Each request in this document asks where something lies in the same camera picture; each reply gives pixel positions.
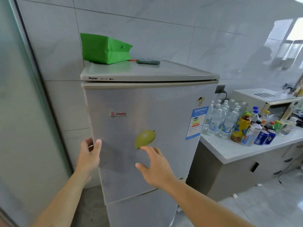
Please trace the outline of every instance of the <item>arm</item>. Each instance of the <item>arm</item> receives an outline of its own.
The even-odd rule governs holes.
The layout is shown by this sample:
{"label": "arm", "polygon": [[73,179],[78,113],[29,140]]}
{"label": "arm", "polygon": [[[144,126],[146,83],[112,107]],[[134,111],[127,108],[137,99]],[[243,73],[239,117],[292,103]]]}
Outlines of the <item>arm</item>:
{"label": "arm", "polygon": [[178,180],[158,148],[144,146],[141,149],[149,155],[150,168],[148,169],[141,163],[136,163],[136,168],[141,171],[144,179],[151,186],[163,189],[172,196],[195,227],[253,226],[217,202]]}
{"label": "arm", "polygon": [[99,165],[101,144],[101,140],[97,140],[90,152],[92,138],[82,141],[75,172],[32,227],[70,227],[82,189]]}

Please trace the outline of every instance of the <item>refrigerator top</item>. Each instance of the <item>refrigerator top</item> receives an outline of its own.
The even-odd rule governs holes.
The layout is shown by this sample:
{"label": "refrigerator top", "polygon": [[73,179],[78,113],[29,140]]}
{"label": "refrigerator top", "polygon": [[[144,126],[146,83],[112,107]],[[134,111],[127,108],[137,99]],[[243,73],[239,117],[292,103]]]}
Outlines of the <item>refrigerator top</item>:
{"label": "refrigerator top", "polygon": [[115,64],[89,62],[81,73],[81,80],[118,82],[165,82],[217,80],[220,75],[183,64],[161,60],[160,65],[123,61]]}

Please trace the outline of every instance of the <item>white microwave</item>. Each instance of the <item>white microwave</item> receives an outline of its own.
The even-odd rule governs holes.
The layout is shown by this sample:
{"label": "white microwave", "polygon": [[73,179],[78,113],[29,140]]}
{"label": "white microwave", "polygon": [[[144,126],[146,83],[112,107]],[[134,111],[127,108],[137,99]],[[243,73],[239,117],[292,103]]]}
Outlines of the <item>white microwave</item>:
{"label": "white microwave", "polygon": [[288,119],[302,97],[277,93],[265,88],[234,90],[230,99],[237,103],[246,102],[247,110],[257,106],[259,114],[268,110],[269,121]]}

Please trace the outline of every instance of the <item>tiled wall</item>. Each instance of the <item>tiled wall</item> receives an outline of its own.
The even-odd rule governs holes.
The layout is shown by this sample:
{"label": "tiled wall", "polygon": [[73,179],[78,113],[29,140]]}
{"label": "tiled wall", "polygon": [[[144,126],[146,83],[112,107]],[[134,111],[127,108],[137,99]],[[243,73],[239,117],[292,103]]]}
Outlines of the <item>tiled wall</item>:
{"label": "tiled wall", "polygon": [[[290,36],[303,39],[302,30],[292,31],[297,18],[303,17],[300,0],[18,3],[74,165],[80,141],[90,136],[80,81],[85,64],[81,32],[132,44],[134,59],[166,59],[216,72],[228,95],[233,89],[279,90],[285,82],[295,82],[303,71],[299,68],[303,68],[302,52],[288,70],[278,68],[276,58],[283,40]],[[99,182],[96,174],[89,186]]]}

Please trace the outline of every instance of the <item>freezer door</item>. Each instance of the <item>freezer door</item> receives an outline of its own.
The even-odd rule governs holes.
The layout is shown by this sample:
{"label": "freezer door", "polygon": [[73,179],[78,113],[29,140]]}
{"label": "freezer door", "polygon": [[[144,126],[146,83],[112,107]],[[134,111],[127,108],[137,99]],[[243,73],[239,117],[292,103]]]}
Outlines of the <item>freezer door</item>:
{"label": "freezer door", "polygon": [[106,205],[111,227],[169,227],[177,207],[177,203],[163,190]]}
{"label": "freezer door", "polygon": [[[205,117],[192,117],[193,110],[207,109],[217,83],[82,84],[93,139],[102,140],[99,168],[105,203],[152,189],[135,168],[150,162],[136,141],[137,146],[158,147],[178,178],[188,175]],[[192,120],[195,127],[189,129]]]}

